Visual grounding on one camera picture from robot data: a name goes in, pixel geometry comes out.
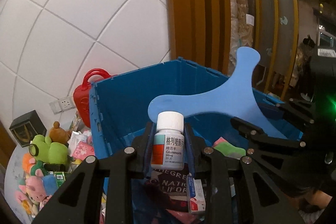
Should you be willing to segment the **white orange label pill bottle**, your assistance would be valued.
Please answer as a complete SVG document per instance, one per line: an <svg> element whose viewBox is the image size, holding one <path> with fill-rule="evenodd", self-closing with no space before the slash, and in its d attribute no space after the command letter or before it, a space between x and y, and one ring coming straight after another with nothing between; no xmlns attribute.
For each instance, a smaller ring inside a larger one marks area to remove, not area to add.
<svg viewBox="0 0 336 224"><path fill-rule="evenodd" d="M153 139L151 167L161 170L183 170L185 137L182 114L165 111L158 114Z"/></svg>

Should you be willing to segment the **orange plush toy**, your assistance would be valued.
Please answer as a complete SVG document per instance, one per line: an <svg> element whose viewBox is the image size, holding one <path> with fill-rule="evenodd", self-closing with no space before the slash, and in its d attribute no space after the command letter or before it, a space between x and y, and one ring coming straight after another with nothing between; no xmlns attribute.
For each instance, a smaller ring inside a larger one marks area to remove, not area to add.
<svg viewBox="0 0 336 224"><path fill-rule="evenodd" d="M30 153L25 153L22 158L22 168L27 174L31 174L32 167L36 164L36 160L34 157L30 155Z"/></svg>

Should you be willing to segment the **pink pig plush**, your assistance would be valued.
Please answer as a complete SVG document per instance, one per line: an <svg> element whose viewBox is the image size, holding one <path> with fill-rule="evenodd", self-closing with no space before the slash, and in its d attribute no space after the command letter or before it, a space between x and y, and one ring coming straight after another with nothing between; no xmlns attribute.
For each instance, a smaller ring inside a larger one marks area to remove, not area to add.
<svg viewBox="0 0 336 224"><path fill-rule="evenodd" d="M43 201L50 198L45 190L42 178L38 176L30 176L24 182L21 182L14 196L17 203L20 205L25 203L29 209L33 206L38 207Z"/></svg>

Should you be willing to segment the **blue plastic crate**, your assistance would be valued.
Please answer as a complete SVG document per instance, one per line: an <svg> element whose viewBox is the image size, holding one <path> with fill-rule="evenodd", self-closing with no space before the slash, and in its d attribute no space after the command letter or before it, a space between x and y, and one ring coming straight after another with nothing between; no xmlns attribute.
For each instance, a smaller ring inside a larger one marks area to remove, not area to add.
<svg viewBox="0 0 336 224"><path fill-rule="evenodd" d="M147 109L155 97L207 92L227 80L228 77L218 71L179 57L98 81L90 90L89 103L97 158L110 157L144 133L150 121ZM248 140L231 126L230 119L222 114L199 114L186 118L186 122L195 135L205 139L207 146L222 136L236 147L247 148ZM134 223L182 223L165 207L151 205L149 201L140 199L133 203Z"/></svg>

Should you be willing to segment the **wall power socket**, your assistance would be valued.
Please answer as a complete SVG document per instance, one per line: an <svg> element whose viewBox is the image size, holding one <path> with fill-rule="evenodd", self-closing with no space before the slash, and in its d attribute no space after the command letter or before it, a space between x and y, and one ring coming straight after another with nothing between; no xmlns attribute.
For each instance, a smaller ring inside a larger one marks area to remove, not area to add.
<svg viewBox="0 0 336 224"><path fill-rule="evenodd" d="M50 102L49 106L54 114L59 114L75 108L75 103L72 96L67 96Z"/></svg>

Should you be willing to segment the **green cardboard box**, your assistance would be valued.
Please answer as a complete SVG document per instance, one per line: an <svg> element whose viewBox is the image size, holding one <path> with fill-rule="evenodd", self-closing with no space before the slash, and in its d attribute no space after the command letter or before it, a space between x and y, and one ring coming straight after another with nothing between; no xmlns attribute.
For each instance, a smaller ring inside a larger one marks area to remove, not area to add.
<svg viewBox="0 0 336 224"><path fill-rule="evenodd" d="M68 172L54 172L54 176L55 176L56 184L58 188L63 185L63 183L66 181L69 175L70 174Z"/></svg>

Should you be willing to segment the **maroon knit beanie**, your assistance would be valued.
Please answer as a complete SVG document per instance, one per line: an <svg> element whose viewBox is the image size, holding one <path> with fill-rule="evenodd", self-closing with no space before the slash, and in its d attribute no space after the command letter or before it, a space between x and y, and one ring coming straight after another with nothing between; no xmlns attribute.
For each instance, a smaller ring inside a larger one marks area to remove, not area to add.
<svg viewBox="0 0 336 224"><path fill-rule="evenodd" d="M145 185L154 193L154 200L164 209L187 212L187 176L189 167L182 170L152 169Z"/></svg>

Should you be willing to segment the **teal pink plush toy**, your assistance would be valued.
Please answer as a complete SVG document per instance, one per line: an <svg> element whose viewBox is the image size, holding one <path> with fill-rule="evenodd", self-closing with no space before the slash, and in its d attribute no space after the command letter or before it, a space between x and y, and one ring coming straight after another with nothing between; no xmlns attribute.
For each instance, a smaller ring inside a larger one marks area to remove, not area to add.
<svg viewBox="0 0 336 224"><path fill-rule="evenodd" d="M37 176L37 177L44 177L49 173L44 168L44 163L38 160L33 166L30 168L30 175Z"/></svg>

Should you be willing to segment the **brown teddy bear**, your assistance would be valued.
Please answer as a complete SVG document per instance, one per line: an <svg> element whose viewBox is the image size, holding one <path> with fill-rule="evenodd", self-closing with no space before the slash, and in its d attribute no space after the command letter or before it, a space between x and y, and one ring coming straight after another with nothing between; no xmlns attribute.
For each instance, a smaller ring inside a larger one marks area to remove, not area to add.
<svg viewBox="0 0 336 224"><path fill-rule="evenodd" d="M50 129L49 137L51 138L52 142L58 142L63 145L67 145L70 139L70 132L61 128L60 123L55 121L52 128Z"/></svg>

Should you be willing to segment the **black gift box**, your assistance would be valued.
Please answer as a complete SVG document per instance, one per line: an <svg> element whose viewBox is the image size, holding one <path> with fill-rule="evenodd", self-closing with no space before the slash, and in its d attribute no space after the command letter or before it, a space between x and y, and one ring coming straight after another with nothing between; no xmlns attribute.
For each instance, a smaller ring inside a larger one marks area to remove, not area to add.
<svg viewBox="0 0 336 224"><path fill-rule="evenodd" d="M9 130L21 147L27 147L36 135L45 136L47 133L35 110L15 118Z"/></svg>

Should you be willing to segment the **blue white ointment box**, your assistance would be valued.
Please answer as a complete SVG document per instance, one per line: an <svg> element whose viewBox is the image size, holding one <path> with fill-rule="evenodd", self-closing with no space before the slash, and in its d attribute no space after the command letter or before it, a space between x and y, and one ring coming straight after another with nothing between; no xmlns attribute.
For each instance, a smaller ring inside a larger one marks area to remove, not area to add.
<svg viewBox="0 0 336 224"><path fill-rule="evenodd" d="M190 174L186 178L187 204L189 213L193 215L205 214L206 198L202 180L194 179Z"/></svg>

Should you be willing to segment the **green frog plush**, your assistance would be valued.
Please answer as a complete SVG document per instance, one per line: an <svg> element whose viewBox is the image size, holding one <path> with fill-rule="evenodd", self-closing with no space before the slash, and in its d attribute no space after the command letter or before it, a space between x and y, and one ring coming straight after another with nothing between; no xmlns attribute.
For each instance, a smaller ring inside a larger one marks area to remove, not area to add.
<svg viewBox="0 0 336 224"><path fill-rule="evenodd" d="M29 153L46 164L68 164L68 148L53 142L49 136L36 135L29 145Z"/></svg>

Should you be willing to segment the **pink tissue pack far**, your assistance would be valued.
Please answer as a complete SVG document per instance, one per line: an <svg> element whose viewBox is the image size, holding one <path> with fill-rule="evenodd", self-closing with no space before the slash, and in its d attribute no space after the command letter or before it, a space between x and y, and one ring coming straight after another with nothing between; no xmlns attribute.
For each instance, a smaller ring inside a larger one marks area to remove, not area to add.
<svg viewBox="0 0 336 224"><path fill-rule="evenodd" d="M84 161L88 156L94 156L95 149L86 142L80 141L72 153L72 157Z"/></svg>

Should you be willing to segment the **green plush towel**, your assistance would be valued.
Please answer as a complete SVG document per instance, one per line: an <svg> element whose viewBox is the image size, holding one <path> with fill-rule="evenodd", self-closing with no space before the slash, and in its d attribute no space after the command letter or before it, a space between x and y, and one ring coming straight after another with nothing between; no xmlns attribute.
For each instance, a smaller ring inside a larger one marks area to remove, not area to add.
<svg viewBox="0 0 336 224"><path fill-rule="evenodd" d="M220 137L218 140L214 142L213 148L221 152L225 157L230 157L232 159L239 160L246 155L245 149L235 147L223 137Z"/></svg>

